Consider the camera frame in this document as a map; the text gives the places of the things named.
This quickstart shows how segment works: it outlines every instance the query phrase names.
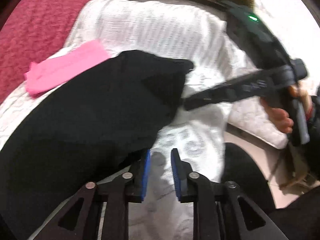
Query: black bracket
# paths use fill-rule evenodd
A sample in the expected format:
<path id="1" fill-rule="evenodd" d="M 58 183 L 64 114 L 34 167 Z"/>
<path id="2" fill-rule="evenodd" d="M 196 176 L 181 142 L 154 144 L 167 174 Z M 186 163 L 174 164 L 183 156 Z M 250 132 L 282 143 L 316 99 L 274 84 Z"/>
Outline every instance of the black bracket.
<path id="1" fill-rule="evenodd" d="M 107 202 L 102 240 L 128 239 L 128 203 L 141 203 L 146 195 L 150 151 L 112 181 L 86 183 L 44 226 L 34 240 L 95 240 L 102 206 Z"/>
<path id="2" fill-rule="evenodd" d="M 209 181 L 171 151 L 176 195 L 193 202 L 193 240 L 288 240 L 272 220 L 233 181 Z"/>

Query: textured white fabric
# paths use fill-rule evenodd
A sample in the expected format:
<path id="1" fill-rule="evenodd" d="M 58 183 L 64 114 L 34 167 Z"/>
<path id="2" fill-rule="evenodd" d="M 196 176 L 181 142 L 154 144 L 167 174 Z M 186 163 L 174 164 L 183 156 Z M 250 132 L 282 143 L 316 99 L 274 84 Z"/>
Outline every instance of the textured white fabric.
<path id="1" fill-rule="evenodd" d="M 230 42 L 224 29 L 225 22 L 194 6 L 93 0 L 81 11 L 63 53 L 86 41 L 100 39 L 113 56 L 139 49 L 161 57 L 189 59 L 195 69 L 187 76 L 183 91 L 183 96 L 188 96 L 237 75 L 245 67 L 244 53 Z M 0 130 L 7 136 L 1 137 L 1 147 L 23 118 L 51 92 L 34 100 L 22 84 L 4 101 Z M 190 162 L 195 171 L 219 181 L 223 131 L 230 109 L 227 103 L 191 112 L 179 109 L 174 122 L 159 132 L 151 149 L 147 197 L 143 204 L 129 205 L 130 239 L 191 237 L 192 205 L 180 204 L 175 197 L 170 151 L 178 148 L 181 159 Z M 20 118 L 11 122 L 18 115 Z"/>
<path id="2" fill-rule="evenodd" d="M 301 0 L 255 0 L 255 13 L 282 42 L 291 58 L 301 58 L 305 62 L 309 77 L 304 86 L 315 95 L 320 83 L 317 57 L 320 28 L 306 6 Z M 278 149 L 287 144 L 286 135 L 269 122 L 257 98 L 234 103 L 228 122 Z"/>

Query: white blanket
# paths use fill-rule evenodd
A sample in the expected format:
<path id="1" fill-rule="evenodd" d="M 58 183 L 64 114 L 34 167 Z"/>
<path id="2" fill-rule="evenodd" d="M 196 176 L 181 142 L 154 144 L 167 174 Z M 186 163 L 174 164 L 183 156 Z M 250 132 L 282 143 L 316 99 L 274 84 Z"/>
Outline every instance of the white blanket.
<path id="1" fill-rule="evenodd" d="M 100 39 L 113 56 L 139 49 L 161 57 L 189 59 L 195 69 L 187 77 L 185 97 L 245 69 L 245 54 L 224 33 L 225 22 L 209 13 L 209 8 L 202 8 L 158 1 L 93 0 L 83 8 L 65 48 L 55 56 L 86 41 Z M 22 84 L 4 101 L 0 108 L 0 130 L 4 131 L 0 149 L 25 116 L 51 92 L 33 100 Z M 180 204 L 176 199 L 170 151 L 178 148 L 181 159 L 190 162 L 194 171 L 219 181 L 223 170 L 223 131 L 230 109 L 226 103 L 191 112 L 179 109 L 174 122 L 159 132 L 151 149 L 147 197 L 142 204 L 129 205 L 130 239 L 192 238 L 192 205 Z"/>

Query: blue gripper pad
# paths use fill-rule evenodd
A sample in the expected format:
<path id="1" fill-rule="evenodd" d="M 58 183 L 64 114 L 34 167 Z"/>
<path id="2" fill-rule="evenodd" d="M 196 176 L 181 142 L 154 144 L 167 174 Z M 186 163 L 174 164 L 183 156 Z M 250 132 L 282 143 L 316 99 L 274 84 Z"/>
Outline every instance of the blue gripper pad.
<path id="1" fill-rule="evenodd" d="M 181 197 L 187 194 L 187 176 L 183 168 L 182 161 L 179 156 L 178 150 L 172 149 L 171 151 L 171 167 L 173 173 L 174 187 L 176 191 L 176 196 L 179 201 Z"/>
<path id="2" fill-rule="evenodd" d="M 147 151 L 145 163 L 144 163 L 144 173 L 142 175 L 142 191 L 141 191 L 141 198 L 142 201 L 147 194 L 147 184 L 148 184 L 148 175 L 150 171 L 150 150 Z"/>

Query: black fabric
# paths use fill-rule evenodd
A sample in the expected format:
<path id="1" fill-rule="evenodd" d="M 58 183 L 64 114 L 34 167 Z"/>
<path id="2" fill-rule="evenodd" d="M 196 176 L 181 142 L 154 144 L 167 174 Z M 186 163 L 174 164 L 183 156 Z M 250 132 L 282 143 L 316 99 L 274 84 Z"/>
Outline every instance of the black fabric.
<path id="1" fill-rule="evenodd" d="M 174 118 L 192 68 L 188 60 L 126 51 L 36 107 L 0 152 L 0 214 L 15 237 L 27 239 L 87 181 L 151 148 Z"/>
<path id="2" fill-rule="evenodd" d="M 320 239 L 320 187 L 310 190 L 283 209 L 269 214 L 289 240 Z"/>
<path id="3" fill-rule="evenodd" d="M 317 96 L 312 96 L 314 116 L 308 120 L 308 133 L 310 141 L 305 146 L 305 158 L 310 171 L 320 179 L 320 97 L 319 88 Z"/>
<path id="4" fill-rule="evenodd" d="M 11 230 L 8 228 L 7 224 L 4 222 L 0 214 L 0 239 L 1 240 L 17 240 L 12 234 Z"/>
<path id="5" fill-rule="evenodd" d="M 230 180 L 236 182 L 265 213 L 275 210 L 269 185 L 254 160 L 238 145 L 226 143 L 221 182 Z"/>

